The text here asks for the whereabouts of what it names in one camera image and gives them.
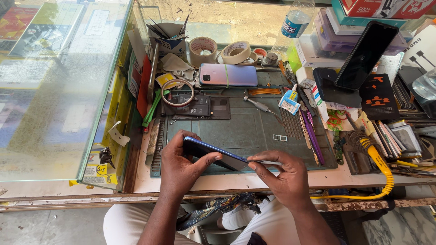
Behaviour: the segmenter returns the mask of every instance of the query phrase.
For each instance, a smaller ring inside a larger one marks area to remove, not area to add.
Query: phone battery
[[[181,104],[189,100],[191,95],[179,94],[178,103]],[[194,98],[184,107],[176,110],[177,115],[190,116],[211,116],[211,97],[208,95],[194,95]]]

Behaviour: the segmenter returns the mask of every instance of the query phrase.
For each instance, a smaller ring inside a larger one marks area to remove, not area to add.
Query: screwdriver
[[[259,108],[260,110],[262,110],[262,111],[264,111],[264,112],[269,112],[269,113],[272,113],[272,114],[274,114],[274,115],[276,115],[276,116],[279,116],[279,115],[275,114],[272,110],[270,110],[268,106],[266,106],[266,105],[264,105],[264,104],[262,104],[262,103],[260,103],[260,102],[258,102],[258,101],[254,101],[254,100],[252,100],[252,99],[249,99],[249,98],[248,98],[248,95],[246,95],[246,96],[244,97],[244,101],[250,101],[251,103],[254,104],[254,106],[255,106],[256,108]]]

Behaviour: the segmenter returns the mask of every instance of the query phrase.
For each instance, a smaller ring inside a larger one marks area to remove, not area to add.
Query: green plastic spudger
[[[142,126],[143,126],[143,127],[147,127],[148,124],[151,122],[151,119],[152,119],[153,114],[154,114],[154,110],[156,110],[156,106],[157,106],[157,104],[159,103],[160,99],[162,98],[162,97],[160,96],[160,90],[161,90],[161,89],[158,89],[158,90],[156,90],[156,92],[155,92],[155,93],[156,93],[156,98],[155,98],[154,101],[153,101],[153,105],[151,106],[150,111],[148,111],[148,112],[147,112],[147,115],[144,117],[144,121],[142,122]],[[164,91],[163,91],[163,95],[167,95],[167,94],[169,94],[169,93],[170,93],[169,90],[164,90]]]

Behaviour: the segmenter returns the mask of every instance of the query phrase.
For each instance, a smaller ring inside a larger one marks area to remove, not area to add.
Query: hand
[[[248,160],[270,160],[281,162],[283,165],[273,165],[280,174],[275,176],[263,164],[250,162],[248,166],[256,172],[259,178],[271,189],[278,201],[289,210],[299,210],[312,205],[309,197],[309,183],[307,169],[303,159],[288,153],[267,150],[262,151]]]
[[[186,136],[201,140],[195,133],[179,130],[162,150],[161,195],[168,194],[181,199],[209,165],[222,159],[221,153],[212,152],[192,163],[183,153],[183,139]]]

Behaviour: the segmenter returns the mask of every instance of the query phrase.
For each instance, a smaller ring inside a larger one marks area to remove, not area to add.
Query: phone screen
[[[222,154],[222,159],[215,161],[214,163],[233,171],[241,171],[248,166],[248,163],[244,161],[244,158],[191,137],[185,137],[183,140],[183,151],[186,155],[198,158],[211,152],[220,152]]]
[[[370,23],[339,71],[336,86],[359,89],[397,33],[397,27]]]

